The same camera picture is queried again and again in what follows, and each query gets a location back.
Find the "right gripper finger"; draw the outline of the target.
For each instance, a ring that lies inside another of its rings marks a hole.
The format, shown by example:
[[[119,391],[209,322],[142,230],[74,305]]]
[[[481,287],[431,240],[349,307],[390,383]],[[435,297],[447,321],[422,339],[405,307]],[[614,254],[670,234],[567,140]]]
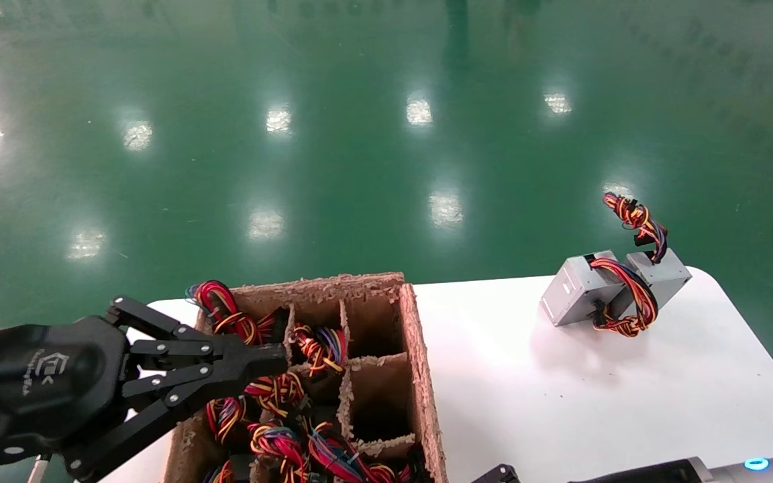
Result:
[[[499,464],[483,473],[472,483],[518,483],[519,477],[515,468],[509,464]]]

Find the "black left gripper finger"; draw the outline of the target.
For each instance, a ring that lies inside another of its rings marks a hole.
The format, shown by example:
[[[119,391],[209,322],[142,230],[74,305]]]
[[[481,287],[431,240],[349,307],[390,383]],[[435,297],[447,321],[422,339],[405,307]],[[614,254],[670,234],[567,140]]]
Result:
[[[202,333],[129,297],[118,297],[105,316],[113,326],[147,335],[127,343],[128,369],[169,371],[207,364],[234,377],[276,376],[289,369],[279,343],[249,345],[236,334]]]
[[[196,379],[172,387],[168,394],[98,437],[64,452],[68,473],[80,482],[99,482],[196,415],[215,398],[236,396],[258,377],[285,373],[285,366],[211,366],[195,370]]]

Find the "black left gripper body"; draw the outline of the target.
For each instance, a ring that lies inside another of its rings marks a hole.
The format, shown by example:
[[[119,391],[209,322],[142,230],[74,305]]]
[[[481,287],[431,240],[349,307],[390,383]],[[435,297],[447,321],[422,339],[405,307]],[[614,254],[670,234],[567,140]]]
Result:
[[[127,339],[97,316],[0,328],[0,465],[55,453],[119,392]]]

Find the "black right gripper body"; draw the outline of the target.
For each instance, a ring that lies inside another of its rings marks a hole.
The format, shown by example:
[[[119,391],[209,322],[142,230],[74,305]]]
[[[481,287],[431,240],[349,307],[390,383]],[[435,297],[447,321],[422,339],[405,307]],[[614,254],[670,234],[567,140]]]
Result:
[[[711,482],[711,471],[699,458],[685,458],[623,470],[580,482]]]

